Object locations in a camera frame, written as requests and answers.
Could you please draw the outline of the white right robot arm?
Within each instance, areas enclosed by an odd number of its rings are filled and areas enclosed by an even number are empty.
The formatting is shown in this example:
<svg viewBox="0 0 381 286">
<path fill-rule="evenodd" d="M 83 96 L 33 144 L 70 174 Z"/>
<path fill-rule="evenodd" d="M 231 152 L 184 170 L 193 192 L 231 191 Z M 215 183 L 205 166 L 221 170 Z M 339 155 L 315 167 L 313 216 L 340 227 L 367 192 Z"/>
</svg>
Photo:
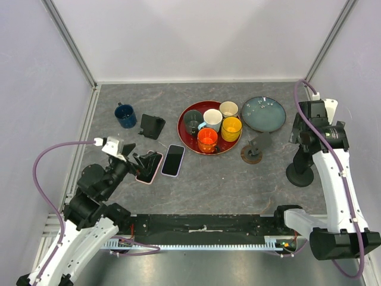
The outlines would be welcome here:
<svg viewBox="0 0 381 286">
<path fill-rule="evenodd" d="M 286 177 L 295 186 L 309 186 L 316 166 L 327 208 L 327 221 L 308 214 L 301 206 L 282 205 L 274 212 L 273 229 L 292 229 L 307 238 L 318 260 L 360 257 L 380 246 L 380 234 L 368 227 L 354 190 L 349 168 L 349 144 L 343 122 L 329 122 L 323 100 L 299 102 L 290 137 L 299 145 Z"/>
</svg>

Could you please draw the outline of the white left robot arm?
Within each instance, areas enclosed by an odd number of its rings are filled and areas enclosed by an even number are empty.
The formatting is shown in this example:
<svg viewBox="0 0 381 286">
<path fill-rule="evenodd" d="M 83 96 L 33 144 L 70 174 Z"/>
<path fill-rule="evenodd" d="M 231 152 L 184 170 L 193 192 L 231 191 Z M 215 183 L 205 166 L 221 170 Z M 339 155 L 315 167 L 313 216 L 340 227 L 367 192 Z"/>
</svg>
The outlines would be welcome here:
<svg viewBox="0 0 381 286">
<path fill-rule="evenodd" d="M 88 165 L 77 182 L 77 191 L 63 211 L 54 208 L 60 230 L 35 270 L 19 277 L 17 285 L 74 285 L 85 266 L 113 236 L 125 234 L 132 226 L 131 213 L 117 203 L 105 202 L 126 175 L 155 175 L 162 154 L 149 151 L 128 155 L 135 144 L 109 136 L 73 145 L 94 145 L 108 156 L 106 168 Z"/>
</svg>

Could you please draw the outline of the pink case phone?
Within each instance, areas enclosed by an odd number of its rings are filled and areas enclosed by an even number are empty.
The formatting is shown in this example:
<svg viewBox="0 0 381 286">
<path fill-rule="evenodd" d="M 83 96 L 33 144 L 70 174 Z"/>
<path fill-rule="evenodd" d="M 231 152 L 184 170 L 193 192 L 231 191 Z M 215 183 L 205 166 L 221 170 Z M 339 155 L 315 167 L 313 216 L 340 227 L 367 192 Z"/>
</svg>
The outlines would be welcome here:
<svg viewBox="0 0 381 286">
<path fill-rule="evenodd" d="M 135 179 L 143 184 L 152 184 L 160 164 L 163 160 L 163 154 L 149 150 L 144 156 L 139 157 L 143 163 L 144 170 L 136 175 Z"/>
</svg>

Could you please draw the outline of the lavender case phone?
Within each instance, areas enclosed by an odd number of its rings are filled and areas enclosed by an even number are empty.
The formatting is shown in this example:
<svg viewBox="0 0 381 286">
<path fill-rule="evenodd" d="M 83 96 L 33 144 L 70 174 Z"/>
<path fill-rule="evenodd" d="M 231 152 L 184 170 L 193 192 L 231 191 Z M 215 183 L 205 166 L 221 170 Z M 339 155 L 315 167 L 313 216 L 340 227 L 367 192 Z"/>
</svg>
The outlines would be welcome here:
<svg viewBox="0 0 381 286">
<path fill-rule="evenodd" d="M 182 165 L 185 148 L 181 145 L 171 144 L 165 155 L 161 174 L 164 176 L 177 177 Z"/>
</svg>

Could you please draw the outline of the black suction phone mount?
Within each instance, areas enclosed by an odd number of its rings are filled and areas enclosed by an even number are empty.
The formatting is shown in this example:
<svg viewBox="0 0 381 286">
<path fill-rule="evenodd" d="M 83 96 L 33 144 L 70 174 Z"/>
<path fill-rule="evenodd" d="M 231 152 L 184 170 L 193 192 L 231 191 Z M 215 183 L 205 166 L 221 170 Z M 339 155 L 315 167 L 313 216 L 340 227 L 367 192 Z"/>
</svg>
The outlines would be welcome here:
<svg viewBox="0 0 381 286">
<path fill-rule="evenodd" d="M 312 155 L 300 144 L 292 163 L 286 168 L 287 179 L 298 187 L 309 186 L 314 180 L 312 165 Z"/>
</svg>

